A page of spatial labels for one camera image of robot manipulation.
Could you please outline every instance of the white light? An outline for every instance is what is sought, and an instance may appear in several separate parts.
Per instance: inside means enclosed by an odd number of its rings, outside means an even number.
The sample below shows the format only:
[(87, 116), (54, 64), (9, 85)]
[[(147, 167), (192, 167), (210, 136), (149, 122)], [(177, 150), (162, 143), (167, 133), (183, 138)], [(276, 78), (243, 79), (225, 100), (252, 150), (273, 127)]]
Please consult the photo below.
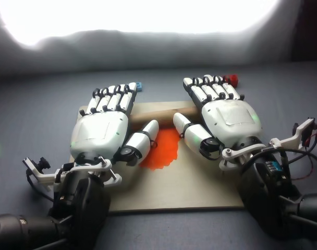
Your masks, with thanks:
[(240, 32), (268, 17), (279, 0), (0, 0), (1, 17), (20, 43), (86, 30)]

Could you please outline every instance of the rolling pin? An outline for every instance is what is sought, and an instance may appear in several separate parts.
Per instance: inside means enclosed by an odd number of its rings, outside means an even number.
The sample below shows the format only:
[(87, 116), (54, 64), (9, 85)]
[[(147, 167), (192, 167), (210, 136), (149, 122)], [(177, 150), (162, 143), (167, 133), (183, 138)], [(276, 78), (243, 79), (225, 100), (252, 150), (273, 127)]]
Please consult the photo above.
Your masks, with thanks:
[(156, 112), (146, 112), (141, 114), (134, 114), (130, 116), (131, 129), (137, 131), (142, 129), (148, 122), (155, 119), (159, 123), (160, 128), (174, 127), (173, 117), (175, 113), (181, 113), (192, 122), (200, 122), (201, 117), (196, 107), (189, 108), (175, 108), (169, 110), (162, 110)]

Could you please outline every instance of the gray tabletop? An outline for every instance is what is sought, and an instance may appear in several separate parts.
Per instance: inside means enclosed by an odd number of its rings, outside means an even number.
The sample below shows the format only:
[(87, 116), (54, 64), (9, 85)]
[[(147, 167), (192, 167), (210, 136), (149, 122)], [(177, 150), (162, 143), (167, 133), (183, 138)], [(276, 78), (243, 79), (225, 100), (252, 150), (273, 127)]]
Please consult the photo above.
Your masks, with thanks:
[[(111, 71), (0, 80), (0, 214), (45, 215), (49, 201), (33, 193), (22, 160), (45, 157), (54, 172), (69, 159), (79, 106), (96, 87), (142, 82), (136, 102), (190, 100), (184, 77), (236, 73), (238, 92), (258, 113), (263, 142), (287, 138), (295, 122), (317, 121), (317, 62), (211, 69)], [(317, 146), (313, 151), (317, 155)], [(297, 181), (317, 192), (317, 163)], [(293, 177), (309, 171), (308, 159), (291, 166)], [(262, 232), (244, 210), (110, 216), (96, 249), (317, 249), (317, 242), (279, 242)]]

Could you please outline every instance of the robotic hand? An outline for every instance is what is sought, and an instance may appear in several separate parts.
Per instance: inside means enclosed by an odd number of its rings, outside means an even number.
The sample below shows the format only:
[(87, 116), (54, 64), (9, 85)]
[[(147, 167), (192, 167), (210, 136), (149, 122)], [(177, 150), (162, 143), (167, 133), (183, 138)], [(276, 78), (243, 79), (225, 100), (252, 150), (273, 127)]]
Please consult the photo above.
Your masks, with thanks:
[[(38, 164), (29, 158), (23, 160), (28, 168), (28, 182), (36, 192), (51, 200), (53, 207), (46, 217), (0, 215), (0, 249), (94, 247), (110, 204), (103, 188), (121, 183), (121, 176), (113, 173), (112, 164), (117, 161), (131, 166), (139, 164), (159, 131), (158, 122), (152, 120), (128, 139), (129, 116), (136, 94), (134, 82), (94, 90), (72, 133), (73, 163), (63, 164), (54, 174), (44, 174), (43, 169), (50, 168), (44, 158)], [(100, 177), (106, 172), (111, 177), (103, 182)], [(33, 185), (31, 175), (48, 190), (53, 187), (54, 199)]]
[[(209, 160), (217, 160), (221, 154), (222, 171), (240, 169), (238, 192), (265, 232), (278, 239), (317, 240), (317, 194), (301, 195), (289, 171), (289, 164), (305, 155), (317, 161), (310, 153), (317, 143), (315, 119), (295, 123), (292, 137), (274, 138), (265, 146), (259, 140), (262, 127), (257, 114), (229, 79), (205, 75), (203, 79), (184, 78), (183, 85), (204, 125), (193, 124), (180, 113), (174, 115), (174, 125), (189, 148)], [(307, 150), (313, 130), (315, 141)], [(288, 161), (286, 152), (302, 155)], [(275, 153), (280, 153), (281, 165)]]

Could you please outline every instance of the flattened orange clay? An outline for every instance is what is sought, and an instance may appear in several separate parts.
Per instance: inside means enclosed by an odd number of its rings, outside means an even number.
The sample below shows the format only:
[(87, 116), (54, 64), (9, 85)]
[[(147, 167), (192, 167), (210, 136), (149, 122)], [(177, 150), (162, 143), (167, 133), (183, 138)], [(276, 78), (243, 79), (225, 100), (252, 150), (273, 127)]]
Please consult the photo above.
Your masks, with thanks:
[(163, 169), (169, 166), (173, 160), (177, 159), (179, 134), (175, 128), (161, 129), (158, 131), (156, 142), (157, 147), (152, 148), (140, 167)]

